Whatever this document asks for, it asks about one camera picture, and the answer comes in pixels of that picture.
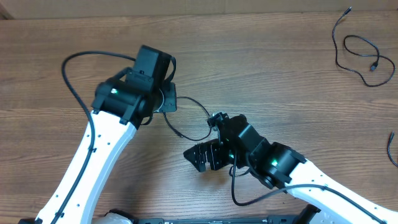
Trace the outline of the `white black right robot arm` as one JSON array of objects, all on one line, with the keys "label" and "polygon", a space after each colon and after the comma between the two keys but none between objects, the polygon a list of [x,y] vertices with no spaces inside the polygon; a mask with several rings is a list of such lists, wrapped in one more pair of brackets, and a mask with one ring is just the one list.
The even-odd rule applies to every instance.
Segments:
[{"label": "white black right robot arm", "polygon": [[322,172],[305,156],[284,144],[270,143],[242,114],[230,118],[217,113],[207,120],[218,137],[197,144],[183,155],[199,172],[247,167],[249,173],[272,191],[261,200],[285,192],[319,209],[322,223],[397,223],[397,212],[356,194]]}]

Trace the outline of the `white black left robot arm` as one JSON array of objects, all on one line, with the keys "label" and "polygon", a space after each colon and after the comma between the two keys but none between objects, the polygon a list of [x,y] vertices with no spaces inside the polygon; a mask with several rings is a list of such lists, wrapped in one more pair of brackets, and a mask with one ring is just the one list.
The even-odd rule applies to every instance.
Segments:
[{"label": "white black left robot arm", "polygon": [[35,218],[20,223],[91,223],[104,185],[124,148],[156,113],[177,109],[170,66],[175,57],[143,45],[134,65],[101,82],[87,115],[85,135],[56,191]]}]

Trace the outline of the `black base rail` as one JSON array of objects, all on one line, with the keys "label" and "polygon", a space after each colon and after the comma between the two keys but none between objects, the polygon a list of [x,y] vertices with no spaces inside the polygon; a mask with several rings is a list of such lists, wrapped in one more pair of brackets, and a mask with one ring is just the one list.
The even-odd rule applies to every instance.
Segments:
[{"label": "black base rail", "polygon": [[292,224],[310,223],[320,209],[307,205],[298,215],[269,215],[260,218],[194,218],[174,219],[137,218],[118,209],[112,209],[105,216],[93,220],[95,224]]}]

